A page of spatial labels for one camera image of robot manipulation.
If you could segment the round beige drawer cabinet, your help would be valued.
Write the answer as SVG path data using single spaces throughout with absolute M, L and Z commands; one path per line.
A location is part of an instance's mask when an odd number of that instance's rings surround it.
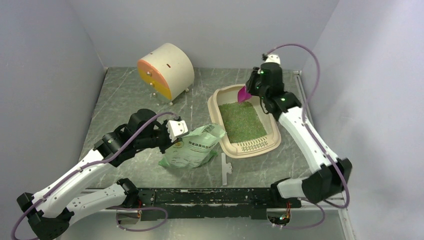
M 141 80 L 153 96 L 172 106 L 182 93 L 190 91 L 195 73 L 189 57 L 176 45 L 164 43 L 137 61 Z

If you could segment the beige litter box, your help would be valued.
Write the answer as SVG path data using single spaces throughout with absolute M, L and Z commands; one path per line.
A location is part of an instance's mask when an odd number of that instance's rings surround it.
M 243 86 L 219 88 L 207 102 L 211 122 L 225 131 L 219 144 L 227 156 L 235 159 L 266 154 L 282 141 L 274 117 L 264 113 L 259 97 L 238 102 L 238 92 Z

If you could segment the magenta litter scoop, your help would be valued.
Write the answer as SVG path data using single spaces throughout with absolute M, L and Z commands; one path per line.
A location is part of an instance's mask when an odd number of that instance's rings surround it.
M 243 103 L 249 100 L 252 97 L 250 93 L 248 93 L 247 87 L 244 85 L 237 93 L 237 102 Z

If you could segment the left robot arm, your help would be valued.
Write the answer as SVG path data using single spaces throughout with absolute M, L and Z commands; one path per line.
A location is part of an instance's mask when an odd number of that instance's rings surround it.
M 140 206 L 138 188 L 127 178 L 84 196 L 96 178 L 146 149 L 164 153 L 189 131 L 185 121 L 173 114 L 159 122 L 160 115 L 142 108 L 128 122 L 105 134 L 87 155 L 54 183 L 36 193 L 22 193 L 17 203 L 22 217 L 38 240 L 54 240 L 72 224 L 107 208 Z

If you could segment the green litter pellets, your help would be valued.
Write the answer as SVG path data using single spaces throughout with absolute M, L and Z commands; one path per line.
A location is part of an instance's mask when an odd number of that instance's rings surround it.
M 267 135 L 250 102 L 226 103 L 218 106 L 230 143 L 241 143 Z

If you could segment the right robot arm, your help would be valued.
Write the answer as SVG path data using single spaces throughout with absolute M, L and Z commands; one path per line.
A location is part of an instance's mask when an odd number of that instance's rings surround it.
M 347 182 L 352 171 L 348 158 L 339 158 L 323 141 L 305 116 L 301 101 L 285 90 L 283 70 L 278 63 L 265 62 L 252 69 L 245 90 L 257 96 L 265 114 L 287 130 L 303 153 L 311 175 L 304 178 L 286 178 L 274 182 L 270 202 L 282 207 L 291 198 L 311 203 L 327 202 L 328 198 L 350 193 Z

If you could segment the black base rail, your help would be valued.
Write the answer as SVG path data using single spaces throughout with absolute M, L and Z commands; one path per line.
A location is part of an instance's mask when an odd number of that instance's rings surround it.
M 241 188 L 139 188 L 120 207 L 142 208 L 141 220 L 250 218 L 267 219 L 272 209 L 300 208 L 296 198 L 281 198 L 269 187 Z

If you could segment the green cat litter bag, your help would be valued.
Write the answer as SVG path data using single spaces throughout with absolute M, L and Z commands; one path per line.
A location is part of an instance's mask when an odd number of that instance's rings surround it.
M 198 127 L 168 148 L 158 165 L 175 169 L 198 168 L 218 154 L 215 147 L 225 135 L 226 131 L 217 123 Z

